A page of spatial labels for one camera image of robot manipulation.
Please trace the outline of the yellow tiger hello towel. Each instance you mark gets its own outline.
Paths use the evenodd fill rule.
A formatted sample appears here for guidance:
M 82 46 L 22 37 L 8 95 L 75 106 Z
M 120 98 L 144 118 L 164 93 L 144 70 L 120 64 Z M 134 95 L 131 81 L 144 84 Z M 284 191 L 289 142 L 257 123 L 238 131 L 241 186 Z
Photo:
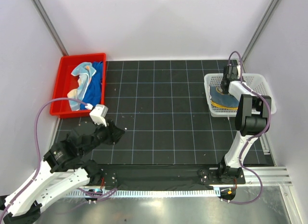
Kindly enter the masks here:
M 237 110 L 239 101 L 230 94 L 224 94 L 220 87 L 210 86 L 209 97 L 211 105 L 230 110 Z

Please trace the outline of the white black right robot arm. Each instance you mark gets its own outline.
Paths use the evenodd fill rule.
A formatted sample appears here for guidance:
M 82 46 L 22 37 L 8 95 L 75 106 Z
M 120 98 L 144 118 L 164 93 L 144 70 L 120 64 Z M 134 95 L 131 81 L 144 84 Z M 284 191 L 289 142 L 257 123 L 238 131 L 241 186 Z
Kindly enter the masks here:
M 230 95 L 238 101 L 235 117 L 237 133 L 217 170 L 217 179 L 227 184 L 241 177 L 243 161 L 251 145 L 268 131 L 272 99 L 246 84 L 240 66 L 227 64 L 224 67 L 220 87 L 223 95 Z

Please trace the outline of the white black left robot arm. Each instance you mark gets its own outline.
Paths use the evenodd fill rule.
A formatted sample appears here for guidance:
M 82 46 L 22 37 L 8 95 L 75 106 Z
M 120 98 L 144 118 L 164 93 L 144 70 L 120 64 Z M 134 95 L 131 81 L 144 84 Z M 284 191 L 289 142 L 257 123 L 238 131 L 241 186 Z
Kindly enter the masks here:
M 112 120 L 107 125 L 82 123 L 54 143 L 38 168 L 15 192 L 0 197 L 5 224 L 33 224 L 54 202 L 84 185 L 98 185 L 103 171 L 82 158 L 98 146 L 115 145 L 125 134 Z

